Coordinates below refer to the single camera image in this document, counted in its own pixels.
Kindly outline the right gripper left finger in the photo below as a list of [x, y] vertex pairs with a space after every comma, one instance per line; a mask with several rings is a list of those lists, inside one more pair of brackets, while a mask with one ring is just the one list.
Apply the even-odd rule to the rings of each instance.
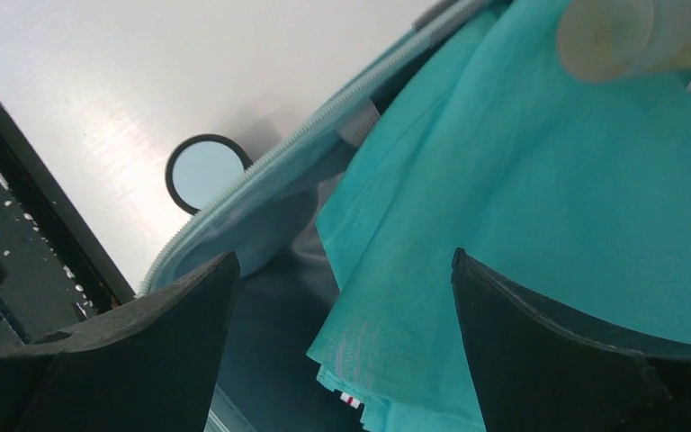
[[240, 276], [234, 253], [24, 346], [0, 346], [0, 431], [201, 431]]

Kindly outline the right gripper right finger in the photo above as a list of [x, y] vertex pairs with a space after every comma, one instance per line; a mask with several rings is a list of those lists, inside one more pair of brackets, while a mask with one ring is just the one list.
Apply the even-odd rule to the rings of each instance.
[[691, 431], [691, 344], [592, 317], [457, 249], [462, 342], [489, 431]]

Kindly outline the light blue ribbed suitcase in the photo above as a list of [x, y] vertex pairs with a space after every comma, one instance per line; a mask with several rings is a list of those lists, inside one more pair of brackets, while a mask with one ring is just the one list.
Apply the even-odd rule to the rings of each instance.
[[148, 270], [140, 294], [236, 254], [230, 323], [208, 431], [385, 431], [403, 417], [347, 389], [308, 357], [338, 289], [314, 221], [358, 147], [404, 86], [458, 30], [490, 21], [483, 1], [442, 1], [327, 100], [290, 138], [198, 206]]

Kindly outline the teal shirt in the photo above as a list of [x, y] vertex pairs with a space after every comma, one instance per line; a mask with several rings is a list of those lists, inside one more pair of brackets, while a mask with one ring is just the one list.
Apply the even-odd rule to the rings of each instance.
[[368, 431], [481, 431], [457, 248], [600, 319], [691, 343], [688, 72], [589, 85], [562, 1], [497, 5], [404, 87], [317, 219], [340, 289], [309, 349]]

